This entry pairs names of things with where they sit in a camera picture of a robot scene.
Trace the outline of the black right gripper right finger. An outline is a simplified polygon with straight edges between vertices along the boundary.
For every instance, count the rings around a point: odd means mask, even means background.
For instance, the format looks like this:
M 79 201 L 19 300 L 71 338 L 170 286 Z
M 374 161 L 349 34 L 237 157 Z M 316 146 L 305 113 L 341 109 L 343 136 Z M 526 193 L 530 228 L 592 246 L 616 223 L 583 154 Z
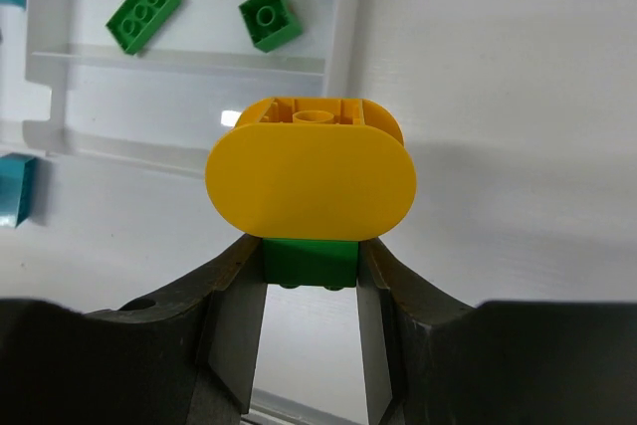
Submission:
M 359 246 L 356 285 L 372 424 L 632 424 L 632 303 L 466 305 Z

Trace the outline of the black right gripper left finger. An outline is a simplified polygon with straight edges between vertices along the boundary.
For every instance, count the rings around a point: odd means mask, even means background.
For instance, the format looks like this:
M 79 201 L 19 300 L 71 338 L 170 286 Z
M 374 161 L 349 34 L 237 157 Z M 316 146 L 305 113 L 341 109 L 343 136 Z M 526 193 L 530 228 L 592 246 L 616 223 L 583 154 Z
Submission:
M 267 284 L 260 239 L 117 310 L 1 303 L 5 424 L 237 424 L 250 408 Z

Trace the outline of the green lego brick small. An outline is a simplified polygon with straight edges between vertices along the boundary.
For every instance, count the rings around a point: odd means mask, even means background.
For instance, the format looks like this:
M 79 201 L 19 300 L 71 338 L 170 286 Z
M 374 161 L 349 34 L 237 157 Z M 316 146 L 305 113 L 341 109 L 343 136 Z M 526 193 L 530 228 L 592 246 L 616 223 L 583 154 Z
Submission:
M 268 284 L 287 289 L 354 288 L 359 245 L 351 241 L 264 239 L 263 259 Z

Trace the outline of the yellow lego brick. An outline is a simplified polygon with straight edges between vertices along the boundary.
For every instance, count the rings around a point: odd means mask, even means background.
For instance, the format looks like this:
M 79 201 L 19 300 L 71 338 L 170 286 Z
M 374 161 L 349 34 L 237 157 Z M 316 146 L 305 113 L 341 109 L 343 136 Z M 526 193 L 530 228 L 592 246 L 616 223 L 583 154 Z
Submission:
M 244 233 L 358 242 L 398 225 L 417 174 L 397 120 L 365 99 L 272 97 L 209 153 L 208 197 Z

